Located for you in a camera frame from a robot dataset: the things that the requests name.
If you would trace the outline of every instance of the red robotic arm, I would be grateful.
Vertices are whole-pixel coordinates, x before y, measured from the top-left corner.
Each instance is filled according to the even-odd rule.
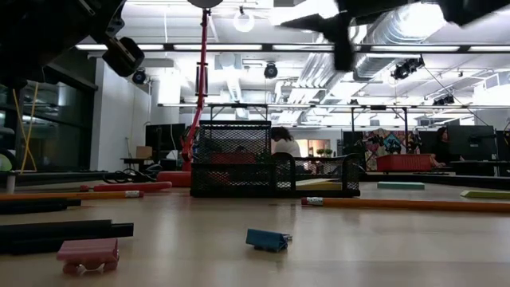
[[[210,10],[204,9],[202,13],[202,50],[200,52],[200,69],[198,70],[197,112],[194,114],[194,119],[190,126],[190,131],[188,132],[184,144],[182,145],[182,158],[184,159],[184,164],[182,165],[183,171],[191,171],[194,134],[197,131],[200,116],[202,116],[202,111],[204,109],[204,91],[206,90],[207,21],[209,15]]]

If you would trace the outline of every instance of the blue binder clip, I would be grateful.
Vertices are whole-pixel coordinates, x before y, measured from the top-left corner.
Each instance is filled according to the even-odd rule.
[[[246,235],[246,244],[255,246],[256,250],[269,252],[279,252],[287,249],[289,240],[292,240],[292,235],[263,230],[248,229]]]

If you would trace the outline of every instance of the dark hair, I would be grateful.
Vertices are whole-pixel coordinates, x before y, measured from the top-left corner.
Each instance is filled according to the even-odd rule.
[[[436,141],[440,142],[443,140],[443,134],[446,132],[446,127],[441,127],[436,132]]]
[[[285,141],[293,140],[294,138],[290,135],[287,128],[284,127],[275,127],[271,128],[271,139],[274,140],[276,138],[283,139]]]

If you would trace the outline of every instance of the person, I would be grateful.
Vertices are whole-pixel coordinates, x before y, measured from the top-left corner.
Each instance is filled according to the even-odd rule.
[[[271,140],[276,142],[274,152],[286,152],[292,157],[301,157],[300,146],[290,135],[287,128],[271,128]]]
[[[448,129],[439,128],[436,133],[436,145],[431,156],[433,167],[448,167],[453,161],[464,161],[461,155],[454,155],[449,151]]]

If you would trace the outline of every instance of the black wire mesh basket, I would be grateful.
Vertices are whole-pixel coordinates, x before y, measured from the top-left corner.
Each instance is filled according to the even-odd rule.
[[[359,196],[355,156],[297,158],[271,155],[271,122],[201,121],[192,164],[194,197],[299,198]],[[296,181],[330,179],[333,190],[301,190]]]
[[[343,155],[335,158],[295,158],[296,181],[313,182],[313,179],[329,179],[329,182],[338,183],[338,189],[316,191],[322,197],[355,197],[360,196],[359,191],[359,158],[356,154]]]
[[[271,122],[201,120],[195,163],[267,163]]]
[[[191,195],[273,197],[270,129],[268,121],[201,121]]]

